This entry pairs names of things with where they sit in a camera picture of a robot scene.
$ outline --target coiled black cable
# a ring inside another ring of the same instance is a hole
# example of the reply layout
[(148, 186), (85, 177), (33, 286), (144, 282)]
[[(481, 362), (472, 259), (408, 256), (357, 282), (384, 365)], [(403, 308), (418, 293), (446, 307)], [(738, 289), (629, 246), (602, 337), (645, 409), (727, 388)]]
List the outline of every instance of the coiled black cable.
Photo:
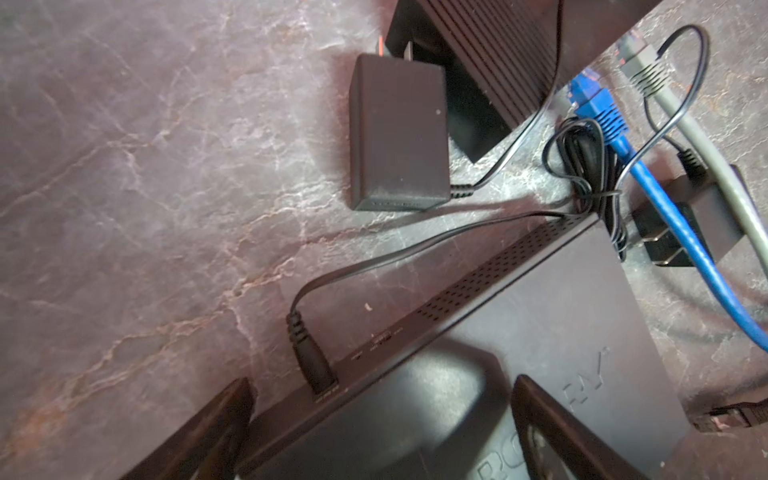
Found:
[[(557, 172), (549, 164), (549, 154), (555, 144), (564, 172)], [(605, 145), (600, 124), (591, 118), (567, 119), (544, 146), (541, 162), (549, 174), (573, 183), (576, 210), (581, 214), (598, 214), (623, 262), (626, 259), (627, 228), (621, 218), (621, 192), (615, 190), (621, 165), (615, 152)]]

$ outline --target marble countertop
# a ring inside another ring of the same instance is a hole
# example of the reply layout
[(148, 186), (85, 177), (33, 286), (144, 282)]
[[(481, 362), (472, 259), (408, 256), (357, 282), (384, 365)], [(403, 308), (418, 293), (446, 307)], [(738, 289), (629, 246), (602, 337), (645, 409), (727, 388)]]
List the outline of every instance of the marble countertop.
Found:
[[(0, 5), (1, 477), (117, 478), (238, 376), (262, 411), (302, 383), (284, 316), (306, 281), (569, 195), (540, 165), (551, 112), (472, 199), (426, 214), (349, 209), (347, 90), (394, 5)], [(764, 217), (766, 14), (758, 1), (665, 0), (640, 24), (656, 45), (687, 22), (712, 34), (693, 114)], [(669, 54), (678, 86), (695, 48), (685, 40)], [(639, 96), (610, 52), (594, 68), (639, 143), (650, 133)], [(496, 154), (472, 166), (454, 151), (452, 175), (479, 178)], [(682, 171), (666, 146), (648, 161), (661, 180)], [(305, 320), (339, 359), (539, 221), (475, 231), (313, 293)], [(439, 267), (420, 268), (426, 259)], [(748, 241), (720, 267), (765, 323), (768, 282)], [(624, 268), (689, 410), (766, 383), (765, 354), (695, 272), (653, 267), (637, 246)], [(768, 462), (764, 430), (751, 435), (734, 448)]]

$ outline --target black power adapter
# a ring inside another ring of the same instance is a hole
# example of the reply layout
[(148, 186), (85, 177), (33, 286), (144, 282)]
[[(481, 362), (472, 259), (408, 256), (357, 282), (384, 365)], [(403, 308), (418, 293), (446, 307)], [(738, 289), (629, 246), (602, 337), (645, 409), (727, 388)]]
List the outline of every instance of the black power adapter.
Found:
[(426, 210), (450, 200), (442, 67), (363, 54), (349, 87), (354, 210)]
[[(688, 174), (672, 180), (664, 187), (664, 191), (699, 237), (712, 261), (717, 263), (741, 240), (744, 232), (709, 171), (693, 171), (686, 162), (684, 166)], [(732, 167), (741, 178), (738, 168)], [(656, 265), (694, 265), (650, 204), (644, 204), (632, 212), (632, 217), (648, 256)]]

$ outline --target black device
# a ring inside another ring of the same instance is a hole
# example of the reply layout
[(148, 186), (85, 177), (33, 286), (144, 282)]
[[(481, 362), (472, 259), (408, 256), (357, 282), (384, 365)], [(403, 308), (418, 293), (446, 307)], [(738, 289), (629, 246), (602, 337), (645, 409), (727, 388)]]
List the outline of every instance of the black device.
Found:
[(354, 210), (426, 210), (451, 197), (438, 65), (360, 55), (349, 87)]
[[(237, 379), (121, 480), (233, 480), (235, 455), (253, 408), (247, 379)], [(557, 403), (520, 375), (511, 407), (532, 480), (647, 480)]]
[(545, 223), (258, 415), (252, 478), (526, 478), (527, 374), (649, 475), (690, 428), (597, 216)]
[[(733, 166), (739, 178), (741, 173)], [(744, 236), (733, 211), (708, 170), (682, 175), (664, 187), (712, 260), (717, 263)], [(650, 259), (658, 266), (693, 266), (685, 249), (656, 209), (646, 202), (632, 217)]]
[[(660, 0), (566, 2), (558, 87), (583, 70)], [(442, 65), (448, 130), (479, 160), (537, 110), (552, 83), (558, 0), (399, 0), (386, 46)]]

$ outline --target cable strain relief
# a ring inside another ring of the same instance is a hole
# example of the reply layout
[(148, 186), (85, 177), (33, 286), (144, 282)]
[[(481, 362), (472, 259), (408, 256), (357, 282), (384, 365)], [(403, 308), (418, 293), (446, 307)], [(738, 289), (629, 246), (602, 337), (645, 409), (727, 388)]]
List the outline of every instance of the cable strain relief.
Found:
[(683, 165), (686, 175), (691, 180), (698, 181), (706, 177), (707, 168), (696, 153), (690, 148), (678, 152), (677, 158), (680, 159), (680, 163)]
[(304, 326), (299, 312), (291, 312), (286, 317), (288, 335), (293, 344), (293, 353), (299, 363), (301, 373), (310, 384), (315, 395), (321, 395), (337, 384), (328, 359)]
[(301, 320), (301, 313), (298, 311), (289, 313), (286, 316), (286, 323), (288, 324), (288, 337), (294, 345), (304, 341), (309, 336), (310, 333), (306, 330), (304, 322)]
[(471, 197), (475, 193), (475, 186), (471, 184), (451, 185), (451, 198)]
[(627, 60), (621, 70), (644, 97), (655, 95), (667, 86), (669, 74), (661, 65), (656, 51), (648, 45), (634, 58)]
[(600, 111), (594, 119), (600, 124), (600, 128), (603, 130), (605, 144), (612, 144), (617, 138), (629, 131), (627, 122), (624, 121), (624, 117), (621, 115), (621, 112), (615, 103), (611, 102), (607, 108)]

